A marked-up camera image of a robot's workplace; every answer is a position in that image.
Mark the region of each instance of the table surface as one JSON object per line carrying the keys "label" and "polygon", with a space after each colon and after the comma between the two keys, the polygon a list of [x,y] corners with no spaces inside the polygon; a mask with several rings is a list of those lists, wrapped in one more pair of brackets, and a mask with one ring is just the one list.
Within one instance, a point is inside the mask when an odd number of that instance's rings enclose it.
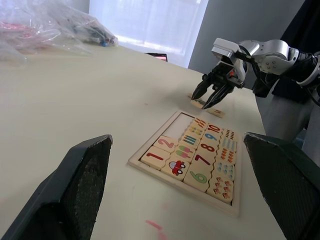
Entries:
{"label": "table surface", "polygon": [[127,165],[176,111],[239,134],[264,134],[252,91],[235,89],[216,108],[195,108],[202,74],[124,47],[88,46],[92,56],[44,50],[0,77],[0,237],[74,145],[111,134],[104,196],[92,240],[285,239],[242,151],[240,216],[234,218]]}

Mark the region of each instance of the white curtain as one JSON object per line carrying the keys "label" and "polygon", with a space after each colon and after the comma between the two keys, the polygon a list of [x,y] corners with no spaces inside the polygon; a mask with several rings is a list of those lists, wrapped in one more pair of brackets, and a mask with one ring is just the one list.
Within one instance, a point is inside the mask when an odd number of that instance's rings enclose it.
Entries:
{"label": "white curtain", "polygon": [[166,53],[187,68],[208,0],[90,0],[89,14],[143,53]]}

